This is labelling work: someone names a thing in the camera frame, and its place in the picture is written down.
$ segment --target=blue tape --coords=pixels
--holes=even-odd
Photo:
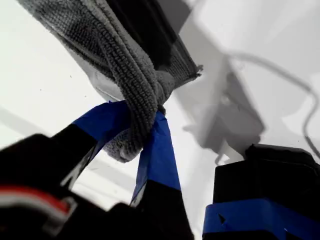
[[[118,101],[94,107],[73,124],[98,141],[94,151],[97,153],[105,143],[121,131],[128,129],[130,120],[130,111],[126,102]],[[156,113],[151,133],[140,154],[133,198],[148,179],[181,190],[168,122],[159,111]]]
[[[125,101],[106,102],[92,108],[73,122],[98,142],[107,143],[130,127],[130,111]]]
[[[168,122],[159,111],[156,113],[147,143],[140,154],[132,199],[137,196],[147,180],[181,191]]]
[[[320,223],[265,198],[214,203],[205,209],[204,234],[257,230],[273,233],[279,240],[286,239],[286,231],[314,240],[320,236]]]

